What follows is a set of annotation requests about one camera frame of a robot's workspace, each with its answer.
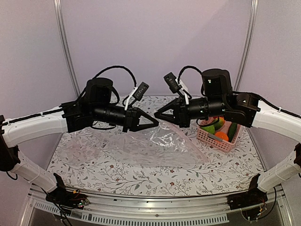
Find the green toy apple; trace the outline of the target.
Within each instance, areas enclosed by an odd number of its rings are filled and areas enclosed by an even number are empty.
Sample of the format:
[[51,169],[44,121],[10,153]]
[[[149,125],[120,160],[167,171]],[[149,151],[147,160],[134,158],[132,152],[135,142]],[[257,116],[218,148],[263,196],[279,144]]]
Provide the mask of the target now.
[[210,126],[204,126],[204,127],[201,127],[202,130],[210,133],[210,134],[215,134],[215,127],[214,125],[210,125]]

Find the clear zip top bag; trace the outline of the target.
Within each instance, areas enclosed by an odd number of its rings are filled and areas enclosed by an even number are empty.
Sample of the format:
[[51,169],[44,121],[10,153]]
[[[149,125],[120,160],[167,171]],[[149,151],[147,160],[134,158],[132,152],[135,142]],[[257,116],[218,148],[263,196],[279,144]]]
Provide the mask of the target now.
[[209,161],[180,129],[164,121],[138,132],[85,128],[66,133],[56,153],[74,166],[97,157],[143,167],[190,167]]

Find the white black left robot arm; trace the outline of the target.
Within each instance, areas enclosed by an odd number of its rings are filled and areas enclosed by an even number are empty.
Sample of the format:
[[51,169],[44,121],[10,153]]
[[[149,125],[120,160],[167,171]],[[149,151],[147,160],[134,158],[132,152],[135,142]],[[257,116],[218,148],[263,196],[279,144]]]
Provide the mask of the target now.
[[71,133],[105,122],[110,128],[121,126],[123,132],[137,132],[158,126],[159,122],[140,108],[118,106],[111,95],[118,96],[113,81],[94,78],[87,82],[83,97],[61,104],[46,112],[16,119],[0,117],[0,170],[15,173],[46,192],[46,200],[70,209],[82,209],[89,203],[80,191],[66,190],[62,178],[29,160],[18,148],[35,138]]

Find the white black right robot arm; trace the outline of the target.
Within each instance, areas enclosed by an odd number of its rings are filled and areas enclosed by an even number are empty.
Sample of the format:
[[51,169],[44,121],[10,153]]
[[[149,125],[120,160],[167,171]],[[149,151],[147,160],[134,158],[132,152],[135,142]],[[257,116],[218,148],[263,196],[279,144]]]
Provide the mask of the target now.
[[[254,127],[276,132],[297,142],[301,141],[301,117],[276,107],[260,95],[232,90],[230,73],[223,69],[208,69],[201,72],[201,98],[188,99],[180,95],[154,116],[188,128],[193,119],[207,120],[222,116],[226,121],[245,127]],[[252,177],[248,190],[227,197],[231,210],[240,209],[267,201],[267,192],[273,187],[301,172],[301,145],[280,163],[266,172]]]

